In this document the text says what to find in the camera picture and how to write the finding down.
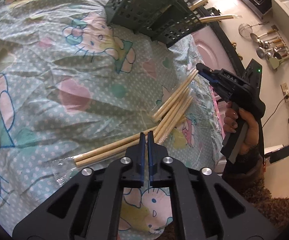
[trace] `power cord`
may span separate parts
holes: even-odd
[[[289,98],[289,94],[285,95],[283,97],[283,99],[281,99],[281,101],[279,102],[278,106],[281,104],[282,101],[284,101],[285,99]],[[269,116],[269,118],[267,119],[267,121],[265,122],[265,124],[262,126],[262,128],[264,128],[264,126],[266,125],[266,123],[269,121],[269,119],[274,115],[274,113],[277,111],[278,106],[276,107],[275,111],[271,114],[271,116]]]

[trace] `hand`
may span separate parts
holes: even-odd
[[[231,108],[231,105],[232,105],[232,102],[227,103],[228,109],[225,112],[225,118],[224,118],[225,124],[223,128],[225,132],[235,133],[236,132],[235,129],[238,127],[238,124],[236,122],[236,119],[238,118],[238,114]],[[242,108],[239,108],[239,115],[243,120],[247,122],[249,126],[247,134],[246,134],[246,138],[243,144],[241,145],[241,148],[239,151],[239,154],[243,155],[249,152],[249,150],[252,147],[258,144],[259,126],[254,116],[250,112]]]

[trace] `kitchen utensil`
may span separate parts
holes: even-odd
[[[269,49],[269,48],[270,48],[270,45],[271,45],[272,43],[277,43],[277,42],[280,42],[280,41],[281,41],[280,38],[275,39],[275,40],[273,40],[273,41],[259,41],[259,46],[262,47],[262,48],[264,48],[264,49]]]
[[[273,50],[274,52],[276,52],[276,50],[283,48],[283,47],[284,47],[283,43],[280,43],[280,44],[276,45],[274,48],[270,48],[270,49],[264,49],[262,47],[259,47],[256,49],[256,53],[257,53],[259,58],[264,59],[266,57],[268,58],[267,53],[269,51]]]
[[[288,53],[287,52],[284,52],[283,54],[280,54],[279,52],[275,52],[273,54],[273,57],[277,58],[277,59],[282,59],[283,57],[286,57],[288,56]]]
[[[238,31],[239,31],[239,34],[242,37],[248,38],[248,37],[250,37],[250,34],[252,33],[252,27],[258,26],[258,25],[264,25],[264,24],[267,24],[267,23],[269,23],[269,22],[258,23],[258,24],[252,25],[252,26],[250,26],[247,23],[242,23],[242,24],[239,25]]]
[[[272,52],[270,52],[270,51],[266,52],[266,57],[267,57],[267,59],[270,59],[271,57],[275,57],[274,54],[275,54],[276,52],[282,50],[282,49],[286,49],[286,47],[285,47],[285,46],[283,46],[283,47],[281,47],[281,48],[276,48],[276,47],[274,47],[274,48],[270,49],[270,50],[273,50],[273,51],[272,51]]]
[[[216,22],[216,21],[221,21],[221,20],[226,20],[226,19],[235,19],[235,18],[242,18],[241,15],[236,15],[236,14],[225,14],[225,15],[220,15],[220,16],[207,16],[207,17],[201,17],[199,18],[201,23],[209,23],[209,22]]]
[[[282,59],[277,59],[275,57],[272,57],[269,59],[269,63],[271,64],[273,69],[276,69],[280,66],[281,63],[285,62],[289,59],[289,55],[287,57],[283,57]]]
[[[257,36],[257,35],[254,34],[254,33],[250,33],[250,38],[251,38],[254,42],[258,42],[258,43],[259,43],[261,37],[266,36],[266,35],[268,35],[268,34],[270,34],[270,33],[275,33],[276,31],[277,31],[277,30],[270,30],[269,32],[266,32],[266,33],[264,33],[264,34],[262,34],[262,35],[259,35],[259,36]]]

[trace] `bed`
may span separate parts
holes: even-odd
[[[0,225],[10,235],[78,172],[70,157],[154,127],[153,110],[203,62],[191,35],[167,49],[107,26],[106,2],[0,0]],[[199,77],[190,88],[186,121],[163,145],[187,167],[214,168],[214,96]],[[122,240],[155,239],[171,221],[168,189],[124,190]]]

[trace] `electrical outlet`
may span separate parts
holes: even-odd
[[[288,90],[287,83],[283,83],[280,86],[281,86],[281,90],[283,91],[285,102],[289,102],[289,90]]]

